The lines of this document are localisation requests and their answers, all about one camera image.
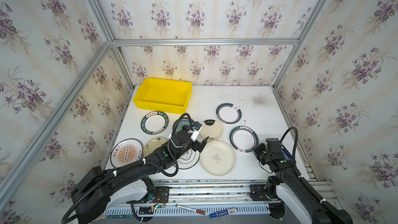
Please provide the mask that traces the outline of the large cream plate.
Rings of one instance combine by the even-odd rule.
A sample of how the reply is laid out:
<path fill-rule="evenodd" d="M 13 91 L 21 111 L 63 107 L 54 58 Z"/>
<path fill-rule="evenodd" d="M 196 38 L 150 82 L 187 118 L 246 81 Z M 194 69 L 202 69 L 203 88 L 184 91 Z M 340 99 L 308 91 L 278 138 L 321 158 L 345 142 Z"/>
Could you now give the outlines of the large cream plate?
<path fill-rule="evenodd" d="M 223 141 L 211 141 L 201 152 L 200 164 L 211 175 L 227 175 L 235 166 L 235 152 Z"/>

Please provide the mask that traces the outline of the white plate dark green rim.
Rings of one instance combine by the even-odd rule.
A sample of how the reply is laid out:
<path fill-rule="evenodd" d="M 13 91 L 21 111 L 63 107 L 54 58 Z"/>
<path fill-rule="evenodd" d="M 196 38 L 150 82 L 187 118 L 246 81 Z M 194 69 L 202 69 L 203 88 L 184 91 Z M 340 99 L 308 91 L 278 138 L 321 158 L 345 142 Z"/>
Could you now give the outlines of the white plate dark green rim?
<path fill-rule="evenodd" d="M 228 138 L 231 146 L 241 153 L 250 153 L 259 144 L 255 131 L 243 125 L 233 127 Z"/>

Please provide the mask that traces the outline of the white plate green striped rim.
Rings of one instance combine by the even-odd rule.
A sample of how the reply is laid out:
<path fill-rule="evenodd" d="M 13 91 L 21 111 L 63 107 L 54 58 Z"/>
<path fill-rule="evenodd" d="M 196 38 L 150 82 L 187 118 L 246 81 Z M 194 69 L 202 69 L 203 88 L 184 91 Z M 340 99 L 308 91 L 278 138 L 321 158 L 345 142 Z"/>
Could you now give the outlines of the white plate green striped rim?
<path fill-rule="evenodd" d="M 232 103 L 222 103 L 216 108 L 217 118 L 226 124 L 238 123 L 242 118 L 240 108 Z"/>

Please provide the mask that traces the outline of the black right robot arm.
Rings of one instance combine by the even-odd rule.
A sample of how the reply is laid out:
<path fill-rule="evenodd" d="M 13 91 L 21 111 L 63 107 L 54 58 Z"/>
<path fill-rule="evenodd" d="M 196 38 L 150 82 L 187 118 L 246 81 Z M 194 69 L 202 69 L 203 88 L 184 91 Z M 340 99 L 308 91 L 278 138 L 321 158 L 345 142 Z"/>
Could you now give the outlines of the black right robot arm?
<path fill-rule="evenodd" d="M 285 156 L 283 140 L 290 131 L 294 132 L 294 144 L 289 158 Z M 352 224 L 347 211 L 337 209 L 302 176 L 296 166 L 297 145 L 298 130 L 290 127 L 282 138 L 268 138 L 255 147 L 259 165 L 269 166 L 275 175 L 268 177 L 264 185 L 250 185 L 250 198 L 274 201 L 269 205 L 269 215 L 273 219 L 283 218 L 286 207 L 289 207 L 302 224 Z"/>

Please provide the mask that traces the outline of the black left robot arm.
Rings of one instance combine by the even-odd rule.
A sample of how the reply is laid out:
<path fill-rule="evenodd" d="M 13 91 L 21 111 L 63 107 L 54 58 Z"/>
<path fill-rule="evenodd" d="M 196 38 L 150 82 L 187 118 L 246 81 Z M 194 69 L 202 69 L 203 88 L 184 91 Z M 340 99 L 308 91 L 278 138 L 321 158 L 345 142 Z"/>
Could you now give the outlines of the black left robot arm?
<path fill-rule="evenodd" d="M 195 136 L 194 132 L 179 131 L 142 160 L 116 169 L 91 169 L 71 191 L 73 205 L 62 217 L 61 223 L 67 224 L 75 219 L 80 224 L 94 221 L 106 210 L 113 194 L 139 179 L 157 173 L 176 176 L 180 156 L 189 149 L 201 152 L 208 142 L 209 137 L 199 142 L 193 139 Z"/>

